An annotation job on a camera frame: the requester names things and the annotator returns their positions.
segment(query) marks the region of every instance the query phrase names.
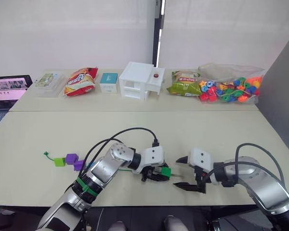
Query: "plastic bag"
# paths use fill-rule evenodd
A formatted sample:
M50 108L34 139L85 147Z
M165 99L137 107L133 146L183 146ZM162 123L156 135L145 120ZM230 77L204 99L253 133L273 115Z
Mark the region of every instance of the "plastic bag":
M200 81L199 86L201 87L202 94L199 98L203 102L257 103L262 78L262 76L240 77L232 82Z
M167 91L175 95L199 96L201 95L199 77L199 73L192 71L174 71L172 72L172 85L167 88Z
M203 102L257 103L264 69L254 66L206 64L200 66Z
M232 81L240 77L260 76L264 69L256 66L208 63L198 67L203 79L212 81Z

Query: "white box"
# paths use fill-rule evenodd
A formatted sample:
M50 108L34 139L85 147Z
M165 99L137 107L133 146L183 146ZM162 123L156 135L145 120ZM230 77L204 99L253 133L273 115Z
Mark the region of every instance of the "white box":
M117 73L103 73L100 82L102 93L117 93Z

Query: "green block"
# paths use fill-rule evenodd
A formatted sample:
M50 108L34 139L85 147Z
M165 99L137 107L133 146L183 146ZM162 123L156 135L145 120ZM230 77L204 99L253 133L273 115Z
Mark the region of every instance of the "green block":
M246 89L250 88L250 84L249 83L245 83L245 88Z
M238 78L238 80L239 80L240 82L245 82L245 81L246 81L246 79L245 79L244 77L240 77L240 78Z
M161 174L163 176L170 178L171 177L171 168L170 167L162 167Z
M225 90L225 94L231 94L234 91L235 90L228 88L228 89Z
M64 167L66 165L65 158L54 158L53 161L56 167Z

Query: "green band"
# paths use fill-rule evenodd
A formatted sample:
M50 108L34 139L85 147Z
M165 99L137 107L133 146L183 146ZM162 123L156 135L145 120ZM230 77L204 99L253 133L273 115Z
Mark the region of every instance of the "green band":
M82 187L82 190L84 192L87 192L87 193L91 194L92 196L97 197L98 193L96 193L95 191L90 189L89 186L86 185L85 182L83 182L79 177L76 179L76 181L78 182L78 184L80 184L80 186Z

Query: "green snack bag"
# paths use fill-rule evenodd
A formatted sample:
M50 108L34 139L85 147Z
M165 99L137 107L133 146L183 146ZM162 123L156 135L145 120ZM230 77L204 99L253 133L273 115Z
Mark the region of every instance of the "green snack bag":
M202 94L199 87L200 74L192 71L172 72L172 86L167 88L171 94L182 96L199 96Z

